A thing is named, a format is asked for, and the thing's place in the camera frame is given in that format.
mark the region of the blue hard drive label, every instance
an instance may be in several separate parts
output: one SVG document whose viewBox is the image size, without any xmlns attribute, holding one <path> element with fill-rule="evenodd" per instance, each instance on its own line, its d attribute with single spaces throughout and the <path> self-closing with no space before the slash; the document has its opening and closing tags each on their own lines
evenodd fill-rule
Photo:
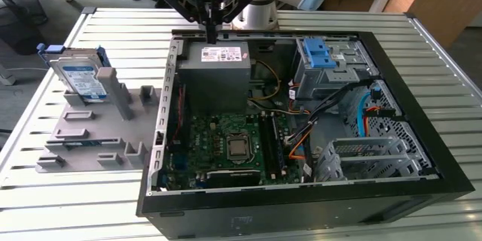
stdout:
<svg viewBox="0 0 482 241">
<path fill-rule="evenodd" d="M 61 69 L 64 70 L 69 84 L 82 98 L 105 99 L 106 92 L 102 85 L 96 80 L 96 71 L 93 67 L 64 66 Z"/>
</svg>

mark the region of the metal table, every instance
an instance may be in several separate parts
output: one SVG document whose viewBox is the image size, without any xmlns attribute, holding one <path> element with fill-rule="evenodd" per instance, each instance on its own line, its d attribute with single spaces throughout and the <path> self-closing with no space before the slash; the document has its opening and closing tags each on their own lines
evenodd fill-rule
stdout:
<svg viewBox="0 0 482 241">
<path fill-rule="evenodd" d="M 373 32 L 476 191 L 391 224 L 224 240 L 482 240 L 482 95 L 417 21 L 401 14 L 280 12 L 279 24 L 281 29 Z M 98 8 L 80 15 L 65 46 L 102 45 L 120 82 L 161 86 L 173 28 L 196 26 L 173 10 Z M 49 70 L 0 152 L 0 239 L 162 240 L 134 215 L 140 170 L 36 173 L 65 103 L 62 90 Z"/>
</svg>

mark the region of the floor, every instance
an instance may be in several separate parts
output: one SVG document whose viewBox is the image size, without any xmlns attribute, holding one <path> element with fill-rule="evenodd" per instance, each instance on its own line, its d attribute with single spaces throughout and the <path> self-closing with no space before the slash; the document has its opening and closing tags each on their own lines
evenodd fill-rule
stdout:
<svg viewBox="0 0 482 241">
<path fill-rule="evenodd" d="M 69 5 L 64 0 L 40 0 L 49 22 L 40 30 L 50 44 L 62 44 L 72 26 L 78 18 L 81 6 L 152 8 L 150 0 L 76 0 Z M 448 53 L 482 87 L 482 28 L 467 28 L 460 34 Z M 6 69 L 45 68 L 36 55 L 18 56 L 0 40 L 0 63 Z M 14 86 L 0 85 L 0 129 L 12 129 L 36 91 L 45 71 L 37 69 L 13 70 L 17 82 Z M 6 141 L 6 134 L 0 133 L 0 146 Z"/>
</svg>

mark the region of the wire bundle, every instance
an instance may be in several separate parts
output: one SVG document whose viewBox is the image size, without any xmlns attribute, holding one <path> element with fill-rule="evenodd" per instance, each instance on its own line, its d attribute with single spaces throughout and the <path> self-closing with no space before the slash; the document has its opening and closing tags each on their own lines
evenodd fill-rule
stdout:
<svg viewBox="0 0 482 241">
<path fill-rule="evenodd" d="M 301 156 L 293 156 L 292 154 L 295 153 L 296 148 L 300 146 L 300 144 L 305 140 L 305 138 L 312 130 L 312 126 L 319 119 L 317 114 L 323 113 L 327 109 L 329 109 L 332 106 L 335 106 L 337 104 L 337 102 L 340 101 L 340 99 L 344 97 L 344 94 L 352 88 L 360 87 L 360 86 L 368 86 L 372 82 L 373 82 L 372 79 L 364 79 L 364 80 L 360 80 L 359 82 L 348 83 L 321 100 L 319 105 L 311 111 L 311 113 L 308 115 L 308 120 L 304 123 L 304 125 L 300 126 L 300 128 L 285 139 L 287 142 L 291 142 L 293 139 L 296 139 L 299 136 L 301 136 L 297 143 L 295 144 L 295 147 L 292 148 L 292 150 L 289 152 L 289 158 L 293 158 L 293 159 L 304 158 Z"/>
<path fill-rule="evenodd" d="M 371 107 L 367 109 L 365 112 L 375 111 L 375 110 L 379 110 L 379 107 Z M 364 128 L 363 132 L 364 132 L 365 136 L 368 136 L 368 116 L 367 115 L 364 115 L 364 117 L 363 117 L 363 128 Z"/>
<path fill-rule="evenodd" d="M 260 60 L 256 60 L 257 63 L 260 63 L 268 70 L 269 72 L 272 73 L 273 77 L 276 78 L 276 90 L 273 91 L 273 93 L 271 93 L 268 96 L 263 96 L 263 97 L 251 97 L 248 98 L 249 101 L 259 101 L 259 100 L 267 100 L 269 99 L 271 97 L 273 97 L 277 92 L 279 92 L 279 89 L 280 89 L 280 80 L 279 80 L 279 77 L 277 77 L 277 74 L 276 72 L 273 71 L 273 69 L 269 67 L 268 64 L 265 64 L 265 62 L 260 61 Z"/>
</svg>

